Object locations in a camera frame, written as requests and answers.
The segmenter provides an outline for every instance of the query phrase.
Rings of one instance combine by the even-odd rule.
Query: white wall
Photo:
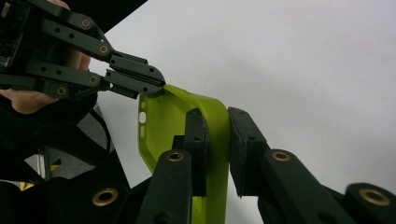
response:
[[[167,83],[249,112],[323,185],[396,193],[395,12],[391,0],[149,0],[107,37]],[[136,101],[103,92],[99,103],[131,183],[143,180]],[[260,220],[230,185],[227,223]]]

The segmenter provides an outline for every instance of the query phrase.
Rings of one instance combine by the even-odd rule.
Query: black cable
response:
[[[105,131],[106,135],[106,151],[110,153],[110,148],[111,148],[111,136],[110,132],[108,131],[107,125],[105,123],[105,120],[93,109],[90,112],[91,116],[98,121],[98,123],[102,126],[103,130]]]

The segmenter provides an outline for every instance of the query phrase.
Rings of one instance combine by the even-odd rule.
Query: person's hand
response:
[[[48,1],[54,5],[70,9],[63,1]],[[59,53],[65,54],[65,66],[88,70],[91,58],[87,55],[73,49],[66,49],[64,52]],[[0,90],[0,96],[8,98],[8,100],[11,101],[12,107],[21,114],[33,114],[44,106],[55,103],[59,100],[58,98],[48,96],[47,94],[38,91],[29,91],[18,88]]]

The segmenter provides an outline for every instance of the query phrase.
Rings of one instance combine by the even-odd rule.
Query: black sleeve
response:
[[[80,101],[60,100],[31,115],[16,112],[0,97],[0,149],[29,151],[45,145],[60,130],[77,125],[94,107],[97,94]]]

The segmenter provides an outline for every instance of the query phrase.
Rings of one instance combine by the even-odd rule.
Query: brass screw hole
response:
[[[107,52],[107,47],[105,45],[103,45],[102,47],[100,47],[100,51],[102,53],[106,53]]]
[[[184,155],[178,152],[171,153],[167,156],[169,161],[182,161],[184,159]]]
[[[276,161],[289,161],[290,160],[290,156],[284,152],[274,152],[272,154],[272,156]]]
[[[61,87],[61,88],[58,89],[58,94],[63,95],[65,93],[66,93],[66,89],[65,88]]]
[[[103,207],[116,201],[118,196],[119,193],[116,189],[102,189],[93,195],[92,203],[98,207]]]
[[[90,82],[91,82],[91,83],[95,83],[96,80],[97,80],[97,77],[90,77]]]
[[[87,26],[90,25],[90,21],[89,20],[83,20],[81,24],[82,24],[82,26],[87,27]]]
[[[360,189],[359,194],[369,203],[379,206],[389,206],[390,199],[376,189]]]

